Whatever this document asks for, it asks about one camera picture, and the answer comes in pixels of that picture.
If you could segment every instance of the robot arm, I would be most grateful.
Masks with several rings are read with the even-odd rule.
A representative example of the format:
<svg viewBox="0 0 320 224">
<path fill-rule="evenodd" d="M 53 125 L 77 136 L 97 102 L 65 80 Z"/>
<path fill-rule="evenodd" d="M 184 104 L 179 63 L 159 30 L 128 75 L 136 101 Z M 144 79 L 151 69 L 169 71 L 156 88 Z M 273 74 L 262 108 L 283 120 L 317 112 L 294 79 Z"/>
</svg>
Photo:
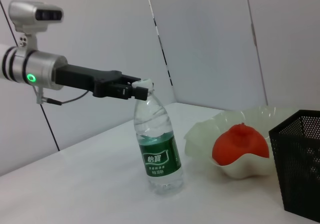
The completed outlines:
<svg viewBox="0 0 320 224">
<path fill-rule="evenodd" d="M 63 10 L 40 2 L 12 1 L 9 16 L 15 30 L 22 32 L 18 47 L 0 44 L 0 78 L 38 87 L 37 103 L 47 102 L 43 88 L 60 90 L 63 86 L 88 90 L 95 97 L 146 100 L 148 90 L 133 88 L 140 80 L 120 71 L 99 71 L 69 65 L 64 56 L 38 51 L 37 32 L 45 32 L 48 24 L 61 23 Z"/>
</svg>

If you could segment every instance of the white wall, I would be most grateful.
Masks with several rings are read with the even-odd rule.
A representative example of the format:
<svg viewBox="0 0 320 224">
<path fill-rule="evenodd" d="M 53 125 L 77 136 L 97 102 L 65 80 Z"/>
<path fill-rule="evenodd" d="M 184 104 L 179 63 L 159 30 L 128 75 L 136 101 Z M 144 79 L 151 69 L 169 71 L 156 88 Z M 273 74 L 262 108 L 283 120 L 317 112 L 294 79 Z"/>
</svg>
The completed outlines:
<svg viewBox="0 0 320 224">
<path fill-rule="evenodd" d="M 15 46 L 1 9 L 0 42 Z M 0 175 L 55 152 L 57 147 L 33 89 L 0 79 Z"/>
<path fill-rule="evenodd" d="M 266 104 L 247 0 L 150 0 L 178 102 Z"/>
<path fill-rule="evenodd" d="M 7 9 L 11 0 L 2 0 Z M 65 55 L 69 64 L 152 78 L 164 104 L 175 102 L 148 0 L 33 0 L 57 5 L 64 22 L 38 35 L 42 51 Z M 65 101 L 84 91 L 64 87 L 45 96 Z M 84 98 L 44 104 L 61 149 L 133 118 L 135 100 Z"/>
<path fill-rule="evenodd" d="M 249 0 L 270 105 L 320 110 L 320 0 Z"/>
</svg>

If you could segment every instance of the white bowl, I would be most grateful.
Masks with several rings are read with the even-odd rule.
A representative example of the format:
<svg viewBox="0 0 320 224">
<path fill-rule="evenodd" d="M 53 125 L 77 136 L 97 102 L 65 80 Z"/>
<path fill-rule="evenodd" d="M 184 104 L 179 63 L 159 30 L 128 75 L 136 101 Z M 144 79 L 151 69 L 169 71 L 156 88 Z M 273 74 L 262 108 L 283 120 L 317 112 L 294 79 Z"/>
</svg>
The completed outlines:
<svg viewBox="0 0 320 224">
<path fill-rule="evenodd" d="M 275 170 L 269 130 L 279 125 L 298 109 L 274 108 L 269 106 L 245 111 L 223 111 L 204 122 L 196 123 L 185 135 L 187 156 L 209 161 L 222 169 L 228 176 L 242 179 L 253 175 L 270 175 Z M 212 158 L 212 148 L 217 138 L 233 125 L 244 123 L 253 127 L 266 140 L 269 158 L 254 154 L 244 154 L 229 165 L 218 165 Z"/>
</svg>

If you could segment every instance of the bottle cap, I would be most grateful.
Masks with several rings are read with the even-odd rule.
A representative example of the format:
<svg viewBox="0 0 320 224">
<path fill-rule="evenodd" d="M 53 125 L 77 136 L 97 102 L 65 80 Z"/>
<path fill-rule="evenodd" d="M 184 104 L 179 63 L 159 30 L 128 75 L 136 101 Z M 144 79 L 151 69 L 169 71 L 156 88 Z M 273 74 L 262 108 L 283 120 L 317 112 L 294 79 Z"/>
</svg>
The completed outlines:
<svg viewBox="0 0 320 224">
<path fill-rule="evenodd" d="M 152 83 L 151 79 L 146 79 L 146 80 L 139 80 L 139 81 L 135 81 L 132 83 L 132 87 L 136 88 L 136 87 L 142 87 L 142 88 L 146 88 L 149 91 L 154 90 L 154 84 Z"/>
</svg>

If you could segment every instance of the green bottle label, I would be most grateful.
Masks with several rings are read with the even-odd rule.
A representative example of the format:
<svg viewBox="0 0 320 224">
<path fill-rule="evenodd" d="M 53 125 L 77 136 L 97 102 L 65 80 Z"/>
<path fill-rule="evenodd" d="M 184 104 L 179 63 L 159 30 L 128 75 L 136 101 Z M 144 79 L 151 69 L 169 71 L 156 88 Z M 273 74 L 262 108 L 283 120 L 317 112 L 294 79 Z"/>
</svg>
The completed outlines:
<svg viewBox="0 0 320 224">
<path fill-rule="evenodd" d="M 157 144 L 141 144 L 144 141 L 145 140 L 140 140 L 139 146 L 148 176 L 159 177 L 169 175 L 181 167 L 180 157 L 174 136 Z"/>
</svg>

